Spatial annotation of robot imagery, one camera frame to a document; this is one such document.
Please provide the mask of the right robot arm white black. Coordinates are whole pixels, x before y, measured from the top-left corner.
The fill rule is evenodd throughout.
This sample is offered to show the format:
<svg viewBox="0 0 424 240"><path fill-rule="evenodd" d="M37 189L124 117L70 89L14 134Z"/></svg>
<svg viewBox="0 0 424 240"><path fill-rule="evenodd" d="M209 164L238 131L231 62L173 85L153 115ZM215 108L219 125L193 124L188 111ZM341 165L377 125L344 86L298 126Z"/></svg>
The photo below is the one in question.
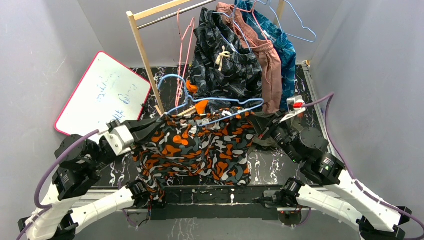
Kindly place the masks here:
<svg viewBox="0 0 424 240"><path fill-rule="evenodd" d="M366 192L352 178L347 166L328 152L329 142L314 127L296 129L287 115L255 117L253 125L261 140L274 140L314 184L337 195L314 190L304 182L289 178L279 191L265 191L257 203L267 208L306 205L349 224L364 240L403 240L401 225L411 219L407 207L389 206L384 200Z"/></svg>

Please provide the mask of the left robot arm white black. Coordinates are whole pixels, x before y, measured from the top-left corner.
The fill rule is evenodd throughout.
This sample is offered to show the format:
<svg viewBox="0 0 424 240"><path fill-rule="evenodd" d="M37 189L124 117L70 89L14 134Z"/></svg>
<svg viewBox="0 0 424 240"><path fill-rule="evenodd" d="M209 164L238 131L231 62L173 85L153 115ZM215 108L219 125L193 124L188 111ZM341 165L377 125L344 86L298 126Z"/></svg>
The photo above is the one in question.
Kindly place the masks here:
<svg viewBox="0 0 424 240"><path fill-rule="evenodd" d="M113 120L84 136L67 136L56 161L38 183L31 216L18 221L20 237L29 240L72 240L92 223L128 208L152 205L140 180L82 207L74 207L100 179L100 172L128 153L140 150L160 126L159 118Z"/></svg>

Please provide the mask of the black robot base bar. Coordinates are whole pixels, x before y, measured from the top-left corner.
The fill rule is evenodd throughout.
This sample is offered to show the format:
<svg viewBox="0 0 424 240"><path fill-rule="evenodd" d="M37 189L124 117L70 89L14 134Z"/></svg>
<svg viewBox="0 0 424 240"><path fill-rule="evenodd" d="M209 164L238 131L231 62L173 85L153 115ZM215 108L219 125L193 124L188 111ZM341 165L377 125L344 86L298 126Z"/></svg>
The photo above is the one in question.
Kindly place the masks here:
<svg viewBox="0 0 424 240"><path fill-rule="evenodd" d="M167 186L165 197L155 202L151 220L173 219L261 219L293 227L301 223L302 207L294 204L272 206L268 199L280 186Z"/></svg>

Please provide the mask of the orange camouflage shorts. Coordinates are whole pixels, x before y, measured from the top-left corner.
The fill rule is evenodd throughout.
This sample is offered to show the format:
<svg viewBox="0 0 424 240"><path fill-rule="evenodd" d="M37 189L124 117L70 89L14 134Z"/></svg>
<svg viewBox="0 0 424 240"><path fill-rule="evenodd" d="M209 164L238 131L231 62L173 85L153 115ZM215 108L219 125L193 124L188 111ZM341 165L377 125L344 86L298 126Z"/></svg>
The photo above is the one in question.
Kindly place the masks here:
<svg viewBox="0 0 424 240"><path fill-rule="evenodd" d="M157 118L132 155L151 200L161 201L165 183L174 177L203 176L220 185L247 186L252 179L248 152L256 135L253 115L231 107Z"/></svg>

